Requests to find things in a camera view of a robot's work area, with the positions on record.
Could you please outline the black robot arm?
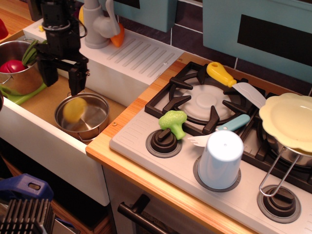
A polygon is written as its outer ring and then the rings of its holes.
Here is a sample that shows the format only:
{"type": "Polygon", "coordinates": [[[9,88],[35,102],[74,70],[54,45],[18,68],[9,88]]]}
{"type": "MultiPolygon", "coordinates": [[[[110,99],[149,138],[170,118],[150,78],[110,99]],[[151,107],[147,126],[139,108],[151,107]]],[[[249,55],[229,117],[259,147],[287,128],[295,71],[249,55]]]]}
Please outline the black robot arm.
{"type": "Polygon", "coordinates": [[[37,64],[43,82],[50,87],[57,82],[58,69],[68,73],[72,96],[85,89],[88,58],[80,53],[80,21],[74,16],[74,0],[42,0],[43,29],[46,43],[35,45],[37,64]]]}

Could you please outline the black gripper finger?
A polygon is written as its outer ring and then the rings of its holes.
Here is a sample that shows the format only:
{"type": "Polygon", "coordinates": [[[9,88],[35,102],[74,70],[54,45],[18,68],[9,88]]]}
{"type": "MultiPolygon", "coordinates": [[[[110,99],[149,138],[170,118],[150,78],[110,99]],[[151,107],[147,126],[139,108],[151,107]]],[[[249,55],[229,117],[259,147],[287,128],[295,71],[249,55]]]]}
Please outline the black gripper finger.
{"type": "Polygon", "coordinates": [[[80,71],[78,69],[71,69],[68,74],[71,96],[76,96],[85,89],[86,79],[89,76],[89,70],[80,71]]]}
{"type": "Polygon", "coordinates": [[[47,87],[50,87],[57,82],[59,75],[57,68],[51,61],[37,59],[37,64],[43,82],[47,87]]]}

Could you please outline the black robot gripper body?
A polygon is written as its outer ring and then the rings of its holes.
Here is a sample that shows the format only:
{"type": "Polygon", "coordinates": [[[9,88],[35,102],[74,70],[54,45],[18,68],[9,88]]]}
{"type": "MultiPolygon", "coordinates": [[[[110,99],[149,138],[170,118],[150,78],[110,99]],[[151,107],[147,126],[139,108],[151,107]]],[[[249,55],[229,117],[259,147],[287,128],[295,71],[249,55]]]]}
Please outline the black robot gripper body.
{"type": "Polygon", "coordinates": [[[43,23],[46,43],[35,46],[41,73],[56,73],[57,69],[88,73],[88,59],[80,53],[79,23],[43,23]]]}

